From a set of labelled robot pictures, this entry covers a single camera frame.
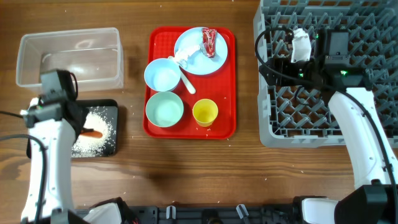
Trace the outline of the white rice pile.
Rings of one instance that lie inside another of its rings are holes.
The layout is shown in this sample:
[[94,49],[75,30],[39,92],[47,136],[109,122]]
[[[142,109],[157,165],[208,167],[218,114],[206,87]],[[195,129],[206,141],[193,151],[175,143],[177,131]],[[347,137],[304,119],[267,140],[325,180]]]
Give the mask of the white rice pile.
[[84,128],[103,134],[100,139],[79,136],[72,147],[72,157],[104,157],[116,150],[117,111],[115,108],[90,108]]

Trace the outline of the orange carrot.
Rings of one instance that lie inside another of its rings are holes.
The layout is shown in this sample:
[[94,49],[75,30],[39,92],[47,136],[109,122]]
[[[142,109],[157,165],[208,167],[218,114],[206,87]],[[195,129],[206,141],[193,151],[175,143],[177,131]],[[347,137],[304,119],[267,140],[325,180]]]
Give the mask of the orange carrot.
[[96,139],[100,139],[103,137],[103,134],[99,131],[82,132],[80,135],[85,136],[85,137],[90,137],[90,138],[96,138]]

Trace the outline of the red foil wrapper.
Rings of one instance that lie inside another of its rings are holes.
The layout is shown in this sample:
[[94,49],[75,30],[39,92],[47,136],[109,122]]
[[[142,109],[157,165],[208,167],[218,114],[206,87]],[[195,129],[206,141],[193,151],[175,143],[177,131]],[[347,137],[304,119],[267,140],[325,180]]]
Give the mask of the red foil wrapper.
[[215,42],[217,31],[215,29],[202,28],[202,44],[201,50],[204,55],[208,58],[213,58],[215,56]]

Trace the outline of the light blue plate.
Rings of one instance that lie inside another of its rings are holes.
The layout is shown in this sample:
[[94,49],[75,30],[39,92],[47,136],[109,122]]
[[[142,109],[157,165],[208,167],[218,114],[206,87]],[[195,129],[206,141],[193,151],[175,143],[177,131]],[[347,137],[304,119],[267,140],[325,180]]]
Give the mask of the light blue plate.
[[[174,54],[191,49],[203,43],[202,27],[194,27],[181,34],[174,46]],[[228,46],[224,37],[217,32],[215,38],[215,56],[207,57],[201,50],[186,59],[183,69],[194,75],[208,75],[219,70],[228,58]]]

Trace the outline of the yellow plastic cup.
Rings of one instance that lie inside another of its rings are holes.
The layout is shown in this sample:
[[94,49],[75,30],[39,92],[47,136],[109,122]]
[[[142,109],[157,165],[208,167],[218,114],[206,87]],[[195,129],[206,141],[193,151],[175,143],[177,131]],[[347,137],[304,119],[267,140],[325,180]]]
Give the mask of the yellow plastic cup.
[[192,108],[193,117],[201,127],[209,127],[218,116],[218,106],[211,99],[200,99]]

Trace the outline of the green bowl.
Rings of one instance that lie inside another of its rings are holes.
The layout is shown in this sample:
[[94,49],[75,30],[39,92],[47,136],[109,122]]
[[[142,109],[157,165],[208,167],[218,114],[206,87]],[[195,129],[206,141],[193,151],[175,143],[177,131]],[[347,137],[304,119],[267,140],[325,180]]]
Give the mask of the green bowl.
[[146,117],[155,126],[169,128],[177,124],[183,116],[184,105],[173,92],[158,92],[146,103]]

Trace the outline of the light blue bowl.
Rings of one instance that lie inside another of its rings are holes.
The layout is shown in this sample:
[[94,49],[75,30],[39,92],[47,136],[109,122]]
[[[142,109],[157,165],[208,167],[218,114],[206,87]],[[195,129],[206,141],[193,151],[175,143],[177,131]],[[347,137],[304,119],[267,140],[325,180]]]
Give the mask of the light blue bowl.
[[145,83],[154,91],[173,91],[180,82],[180,79],[180,67],[171,59],[155,59],[144,70]]

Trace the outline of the white plastic spoon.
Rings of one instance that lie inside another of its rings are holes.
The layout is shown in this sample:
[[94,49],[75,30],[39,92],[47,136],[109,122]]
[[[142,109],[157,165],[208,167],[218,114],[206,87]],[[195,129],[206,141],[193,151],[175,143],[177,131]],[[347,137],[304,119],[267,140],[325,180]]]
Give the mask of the white plastic spoon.
[[[181,68],[186,68],[187,63],[184,59],[177,60],[173,56],[168,56],[168,59],[174,61],[175,63],[179,64]],[[196,93],[195,87],[192,85],[192,83],[188,80],[188,78],[185,76],[183,72],[181,72],[181,80],[183,81],[183,84],[186,86],[186,89],[191,95],[194,95]]]

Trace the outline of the white tissue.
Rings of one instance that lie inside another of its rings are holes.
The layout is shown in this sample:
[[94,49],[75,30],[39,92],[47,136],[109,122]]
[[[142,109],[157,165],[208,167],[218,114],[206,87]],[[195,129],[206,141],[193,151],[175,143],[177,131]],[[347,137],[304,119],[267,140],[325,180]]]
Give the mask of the white tissue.
[[197,51],[201,50],[201,45],[193,45],[184,49],[177,50],[173,61],[179,64],[182,68],[187,68],[188,59]]

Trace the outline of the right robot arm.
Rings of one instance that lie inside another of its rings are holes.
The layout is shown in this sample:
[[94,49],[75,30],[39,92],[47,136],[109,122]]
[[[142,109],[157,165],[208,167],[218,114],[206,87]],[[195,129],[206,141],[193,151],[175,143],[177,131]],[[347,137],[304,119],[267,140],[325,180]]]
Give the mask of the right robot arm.
[[302,29],[287,29],[292,56],[261,60],[267,83],[316,89],[341,129],[354,173],[343,200],[295,199],[301,223],[396,223],[397,157],[377,115],[365,70],[350,64],[347,30],[320,30],[311,44]]

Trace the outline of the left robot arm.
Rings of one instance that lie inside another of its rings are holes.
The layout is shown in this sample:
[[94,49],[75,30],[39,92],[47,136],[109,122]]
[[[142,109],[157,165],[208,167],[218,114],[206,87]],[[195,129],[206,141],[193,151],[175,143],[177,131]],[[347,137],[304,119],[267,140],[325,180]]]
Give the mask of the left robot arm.
[[81,218],[72,199],[72,147],[88,109],[77,102],[77,81],[67,70],[40,74],[42,93],[21,115],[28,129],[30,184],[21,223],[122,223],[119,206],[106,202]]

